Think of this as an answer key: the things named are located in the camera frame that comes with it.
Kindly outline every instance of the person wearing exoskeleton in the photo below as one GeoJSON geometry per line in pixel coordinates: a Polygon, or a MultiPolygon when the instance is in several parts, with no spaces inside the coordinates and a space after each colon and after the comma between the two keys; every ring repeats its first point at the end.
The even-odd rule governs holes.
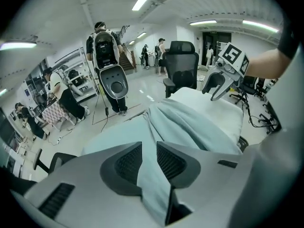
{"type": "MultiPolygon", "coordinates": [[[[93,58],[93,50],[94,50],[94,45],[93,45],[93,35],[99,33],[99,32],[107,32],[111,35],[111,37],[115,40],[115,43],[117,45],[117,48],[118,48],[118,51],[119,51],[119,54],[121,54],[123,52],[123,47],[122,47],[122,44],[117,36],[117,34],[113,33],[111,30],[109,29],[106,29],[105,28],[105,23],[104,22],[98,22],[95,24],[94,26],[94,29],[95,29],[95,32],[92,33],[89,38],[87,39],[86,41],[86,58],[87,60],[89,61],[92,61],[93,64],[94,64],[94,69],[95,69],[95,72],[97,73],[98,75],[98,80],[99,80],[99,83],[100,85],[102,86],[103,90],[104,90],[104,93],[107,97],[107,99],[109,100],[111,106],[112,106],[112,109],[114,112],[116,112],[117,114],[122,114],[123,116],[126,115],[127,113],[127,107],[125,105],[125,97],[123,98],[112,98],[109,93],[107,92],[107,90],[105,89],[104,87],[104,84],[101,80],[101,77],[100,77],[100,71],[101,69],[103,69],[107,64],[111,64],[111,62],[116,62],[117,64],[119,63],[119,60],[117,60],[117,58],[108,58],[106,60],[104,60],[105,58],[103,59],[99,59],[99,57],[96,57],[96,62],[94,62],[94,58],[93,58]]],[[[98,46],[96,45],[96,54],[107,54],[107,50],[112,50],[112,48],[108,48],[108,46],[104,46],[104,45],[101,45],[101,46],[98,46]]],[[[114,57],[113,54],[108,53],[109,57],[114,57]]]]}

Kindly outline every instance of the cable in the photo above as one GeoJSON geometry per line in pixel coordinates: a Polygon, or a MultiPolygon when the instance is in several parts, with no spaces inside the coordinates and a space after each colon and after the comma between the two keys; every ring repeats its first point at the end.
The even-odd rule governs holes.
{"type": "MultiPolygon", "coordinates": [[[[63,135],[62,137],[60,137],[59,138],[59,140],[61,140],[63,137],[65,137],[65,136],[67,136],[67,135],[69,135],[71,132],[72,132],[72,130],[75,128],[75,126],[72,128],[72,129],[66,129],[67,131],[69,131],[66,135],[63,135]]],[[[50,142],[49,140],[48,140],[48,137],[47,137],[47,141],[50,143],[50,144],[52,144],[53,146],[56,146],[56,145],[58,145],[59,144],[59,142],[58,143],[56,143],[56,144],[53,144],[52,142],[50,142]]]]}
{"type": "MultiPolygon", "coordinates": [[[[244,91],[243,89],[243,84],[241,85],[241,91],[242,91],[242,94],[241,94],[241,97],[243,98],[243,96],[246,94],[246,92],[244,91]]],[[[253,127],[274,127],[274,126],[278,126],[278,124],[270,124],[270,125],[263,125],[263,126],[257,126],[255,124],[253,124],[252,122],[252,117],[255,117],[257,118],[258,120],[260,120],[258,117],[256,116],[253,116],[250,114],[250,107],[249,107],[249,104],[248,104],[248,115],[249,115],[249,120],[248,120],[248,123],[250,123],[253,127]]],[[[244,102],[242,100],[242,112],[243,112],[243,117],[244,117],[244,102]]]]}

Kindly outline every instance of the doorway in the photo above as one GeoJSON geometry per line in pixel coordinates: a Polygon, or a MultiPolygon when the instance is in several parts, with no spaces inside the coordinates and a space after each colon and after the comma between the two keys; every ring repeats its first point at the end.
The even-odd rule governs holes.
{"type": "Polygon", "coordinates": [[[220,51],[225,47],[225,45],[231,42],[231,33],[225,32],[203,32],[203,58],[202,58],[202,65],[206,65],[207,63],[207,50],[209,46],[212,45],[213,49],[213,57],[211,61],[213,62],[213,58],[217,56],[220,51]]]}

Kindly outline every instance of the black pants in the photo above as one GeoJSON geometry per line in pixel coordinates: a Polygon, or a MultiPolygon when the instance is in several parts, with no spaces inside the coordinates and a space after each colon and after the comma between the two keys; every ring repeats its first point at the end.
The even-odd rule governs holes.
{"type": "Polygon", "coordinates": [[[125,98],[121,98],[119,100],[115,100],[111,96],[109,96],[109,94],[106,92],[103,84],[101,83],[100,74],[99,74],[98,69],[96,70],[96,73],[98,75],[99,83],[100,83],[101,87],[104,89],[104,93],[105,93],[106,97],[108,98],[108,100],[109,100],[109,102],[110,102],[110,104],[112,106],[112,110],[115,111],[116,113],[118,113],[120,111],[126,111],[126,110],[128,110],[128,107],[126,107],[126,105],[125,105],[125,98]]]}
{"type": "Polygon", "coordinates": [[[77,102],[69,88],[62,92],[59,103],[62,104],[74,117],[79,119],[84,117],[85,109],[77,102]]]}
{"type": "Polygon", "coordinates": [[[28,124],[32,130],[32,133],[38,138],[43,139],[44,131],[40,126],[38,126],[33,117],[28,118],[28,124]]]}
{"type": "Polygon", "coordinates": [[[149,60],[148,54],[146,54],[144,56],[144,59],[146,60],[146,67],[148,67],[149,66],[149,63],[148,63],[148,60],[149,60]]]}

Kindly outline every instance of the floor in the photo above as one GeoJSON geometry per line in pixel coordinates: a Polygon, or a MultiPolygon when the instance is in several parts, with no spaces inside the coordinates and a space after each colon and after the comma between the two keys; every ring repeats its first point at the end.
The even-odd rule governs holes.
{"type": "MultiPolygon", "coordinates": [[[[75,127],[70,122],[65,121],[60,132],[56,129],[52,129],[48,141],[43,141],[37,138],[31,146],[31,152],[28,152],[27,154],[27,158],[22,170],[22,178],[33,181],[41,181],[47,176],[47,174],[40,167],[37,167],[35,171],[32,168],[35,153],[39,148],[43,150],[40,160],[46,166],[50,165],[52,157],[56,152],[69,153],[79,156],[82,148],[88,143],[88,141],[100,133],[103,126],[106,129],[122,123],[123,121],[126,121],[132,116],[147,109],[149,105],[157,103],[165,98],[165,87],[162,83],[164,75],[157,76],[157,74],[155,74],[154,67],[146,70],[142,69],[141,66],[138,66],[136,71],[132,70],[126,74],[129,85],[129,92],[126,97],[126,105],[129,108],[127,115],[115,115],[107,98],[104,96],[105,104],[109,107],[109,118],[107,124],[105,125],[105,104],[103,103],[102,97],[95,96],[82,102],[81,105],[87,105],[89,107],[91,111],[90,115],[75,127]]],[[[198,82],[197,89],[200,90],[200,88],[201,82],[198,82]]],[[[235,98],[229,97],[228,94],[226,94],[223,98],[232,103],[235,103],[236,101],[235,98]]],[[[257,97],[249,95],[251,115],[258,117],[260,113],[263,113],[265,116],[269,116],[265,112],[265,108],[262,106],[263,103],[264,102],[261,102],[257,97]]],[[[248,113],[245,110],[241,136],[243,136],[249,142],[249,144],[260,143],[267,136],[266,129],[254,128],[248,123],[248,120],[248,113]]],[[[260,125],[256,118],[253,118],[253,122],[256,125],[260,125]]]]}

